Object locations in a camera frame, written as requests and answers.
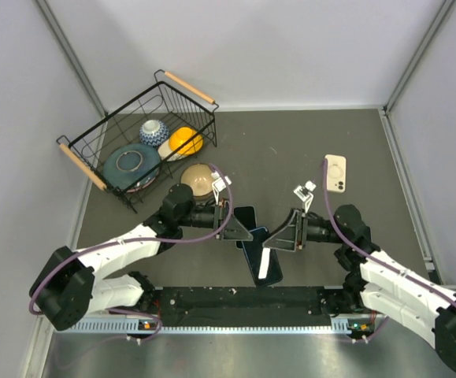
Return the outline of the cream phone case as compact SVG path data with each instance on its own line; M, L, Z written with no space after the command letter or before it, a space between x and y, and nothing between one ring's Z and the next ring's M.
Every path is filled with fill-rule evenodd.
M333 193L344 193L347 182L347 160L344 156L326 154L326 188Z

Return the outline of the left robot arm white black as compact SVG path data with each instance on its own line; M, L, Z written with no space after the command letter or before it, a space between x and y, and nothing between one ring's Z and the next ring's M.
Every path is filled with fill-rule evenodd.
M197 205L192 189L176 184L158 210L131 231L80 250L56 249L32 284L29 310L45 316L58 331L99 311L132 307L146 312L154 303L148 278L139 272L118 278L112 274L176 245L213 238L245 242L253 236L234 216L231 200Z

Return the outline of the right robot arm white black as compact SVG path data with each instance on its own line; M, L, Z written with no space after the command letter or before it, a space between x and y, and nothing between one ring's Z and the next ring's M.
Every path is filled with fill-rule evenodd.
M348 272L343 283L348 309L374 310L396 321L456 373L456 291L419 276L377 246L353 205L340 206L328 219L292 209L263 246L296 252L307 242L338 245L334 255Z

